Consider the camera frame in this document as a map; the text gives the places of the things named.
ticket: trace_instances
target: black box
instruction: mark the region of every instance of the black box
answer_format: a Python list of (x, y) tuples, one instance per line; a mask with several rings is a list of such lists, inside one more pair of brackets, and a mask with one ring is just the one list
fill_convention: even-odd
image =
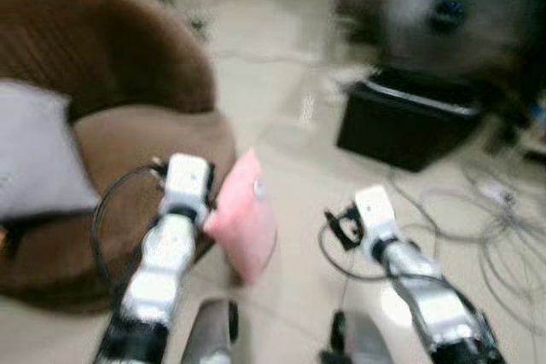
[(468, 137), (482, 112), (467, 85), (382, 70), (349, 89), (337, 145), (419, 171)]

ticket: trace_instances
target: pink pouch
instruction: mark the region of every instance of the pink pouch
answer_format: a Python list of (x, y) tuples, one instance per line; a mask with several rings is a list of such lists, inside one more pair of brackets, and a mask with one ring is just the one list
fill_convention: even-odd
[(226, 252), (246, 283), (254, 283), (267, 265), (276, 243), (276, 218), (261, 181), (262, 169), (253, 149), (228, 174), (217, 209), (204, 230)]

